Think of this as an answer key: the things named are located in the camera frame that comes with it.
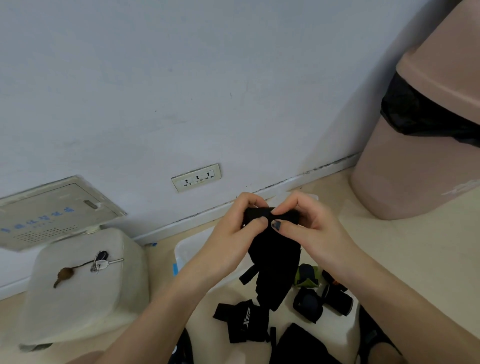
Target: person's right hand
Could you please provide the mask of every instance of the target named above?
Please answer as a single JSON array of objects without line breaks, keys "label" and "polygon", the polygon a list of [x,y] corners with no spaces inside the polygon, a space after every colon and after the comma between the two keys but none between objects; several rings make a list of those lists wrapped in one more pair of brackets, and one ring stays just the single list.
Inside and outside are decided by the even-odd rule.
[{"label": "person's right hand", "polygon": [[307,194],[294,191],[272,214],[281,215],[289,210],[300,212],[299,225],[289,221],[274,220],[272,228],[298,242],[317,264],[335,279],[341,280],[363,251],[327,206]]}]

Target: pink trash can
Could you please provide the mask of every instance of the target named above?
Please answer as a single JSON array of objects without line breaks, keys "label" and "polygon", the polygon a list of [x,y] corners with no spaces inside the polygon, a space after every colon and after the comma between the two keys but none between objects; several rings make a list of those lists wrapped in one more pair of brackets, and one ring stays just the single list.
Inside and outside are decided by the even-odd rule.
[{"label": "pink trash can", "polygon": [[[478,19],[480,0],[462,1],[396,68],[400,80],[439,106],[435,115],[440,122],[454,113],[474,130],[480,124]],[[480,186],[480,147],[467,143],[451,136],[404,135],[381,117],[355,167],[351,187],[378,218],[426,213]]]}]

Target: trash can lid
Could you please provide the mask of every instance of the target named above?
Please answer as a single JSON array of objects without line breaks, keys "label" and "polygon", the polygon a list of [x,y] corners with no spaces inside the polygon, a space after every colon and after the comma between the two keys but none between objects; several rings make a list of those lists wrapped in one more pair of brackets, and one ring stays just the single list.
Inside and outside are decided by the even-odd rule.
[{"label": "trash can lid", "polygon": [[397,72],[417,91],[480,124],[480,0],[463,0]]}]

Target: dark nail polish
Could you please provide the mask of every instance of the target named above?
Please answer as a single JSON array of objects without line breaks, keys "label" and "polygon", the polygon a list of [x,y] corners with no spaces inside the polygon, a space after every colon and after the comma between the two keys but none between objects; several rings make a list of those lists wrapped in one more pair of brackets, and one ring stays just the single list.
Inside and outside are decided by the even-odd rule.
[{"label": "dark nail polish", "polygon": [[272,228],[274,228],[277,231],[280,230],[280,224],[281,224],[281,222],[278,221],[278,220],[273,220],[272,223],[271,223]]}]

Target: trash can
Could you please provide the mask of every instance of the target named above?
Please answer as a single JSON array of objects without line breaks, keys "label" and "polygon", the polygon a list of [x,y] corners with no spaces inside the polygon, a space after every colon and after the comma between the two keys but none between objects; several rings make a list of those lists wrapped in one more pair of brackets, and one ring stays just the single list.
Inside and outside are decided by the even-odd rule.
[{"label": "trash can", "polygon": [[480,1],[462,1],[397,65],[350,181],[378,218],[420,215],[480,185],[478,19]]}]

